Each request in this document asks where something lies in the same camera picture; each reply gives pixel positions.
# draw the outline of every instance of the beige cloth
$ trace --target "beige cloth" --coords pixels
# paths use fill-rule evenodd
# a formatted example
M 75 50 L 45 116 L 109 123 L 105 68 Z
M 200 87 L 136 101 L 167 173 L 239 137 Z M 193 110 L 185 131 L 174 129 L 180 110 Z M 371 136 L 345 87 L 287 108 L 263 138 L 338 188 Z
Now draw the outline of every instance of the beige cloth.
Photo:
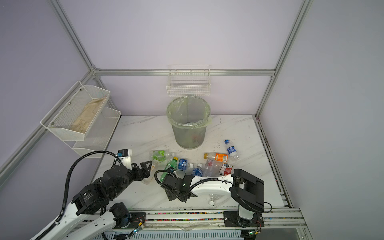
M 80 116 L 76 118 L 71 126 L 71 130 L 76 132 L 85 133 L 91 124 L 96 113 L 99 111 L 101 105 L 103 104 L 106 97 L 96 98 L 87 103 L 84 106 L 83 111 Z

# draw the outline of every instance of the marble tabletop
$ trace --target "marble tabletop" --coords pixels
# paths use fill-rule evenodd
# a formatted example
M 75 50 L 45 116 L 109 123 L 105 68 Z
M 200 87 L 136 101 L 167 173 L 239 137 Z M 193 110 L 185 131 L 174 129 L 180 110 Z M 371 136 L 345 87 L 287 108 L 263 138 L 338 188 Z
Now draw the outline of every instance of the marble tabletop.
M 150 150 L 169 149 L 176 152 L 176 157 L 204 165 L 204 153 L 225 153 L 224 140 L 229 139 L 240 155 L 240 160 L 233 164 L 234 167 L 262 179 L 265 183 L 264 201 L 271 203 L 274 208 L 283 207 L 280 191 L 252 115 L 211 117 L 212 122 L 207 126 L 204 143 L 196 149 L 186 150 L 176 143 L 167 116 L 122 116 L 107 150 L 117 152 L 120 149 L 132 149 L 132 163 L 140 163 L 149 160 Z M 110 169 L 112 162 L 113 157 L 106 154 L 94 179 Z M 165 162 L 160 163 L 159 169 L 164 169 L 165 165 Z M 178 199 L 169 201 L 164 189 L 153 179 L 149 185 L 140 181 L 133 182 L 108 207 L 117 202 L 123 202 L 129 210 L 235 209 L 238 206 L 230 196 L 221 197 L 214 207 L 208 201 L 209 195 L 192 197 L 187 203 Z

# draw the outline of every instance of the bottle with green label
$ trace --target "bottle with green label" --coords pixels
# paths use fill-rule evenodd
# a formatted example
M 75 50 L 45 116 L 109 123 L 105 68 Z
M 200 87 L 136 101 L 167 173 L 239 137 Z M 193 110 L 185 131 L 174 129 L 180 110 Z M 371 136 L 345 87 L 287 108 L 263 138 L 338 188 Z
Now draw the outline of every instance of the bottle with green label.
M 178 161 L 178 158 L 174 157 L 171 161 L 167 163 L 165 170 L 170 170 L 171 172 L 175 171 L 177 169 L 177 161 Z M 168 173 L 165 172 L 163 173 L 163 175 L 161 175 L 160 182 L 163 182 L 167 174 Z
M 169 161 L 175 156 L 175 152 L 170 152 L 169 150 L 152 150 L 149 151 L 149 160 L 157 160 L 163 162 L 165 160 Z

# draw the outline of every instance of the trash can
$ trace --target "trash can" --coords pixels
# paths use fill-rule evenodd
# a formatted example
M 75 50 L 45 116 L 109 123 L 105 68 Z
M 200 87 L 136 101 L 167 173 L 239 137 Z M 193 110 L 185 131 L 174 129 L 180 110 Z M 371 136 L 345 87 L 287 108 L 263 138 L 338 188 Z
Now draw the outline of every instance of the trash can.
M 180 97 L 167 107 L 168 121 L 172 124 L 177 144 L 185 149 L 200 146 L 209 124 L 211 108 L 199 97 Z

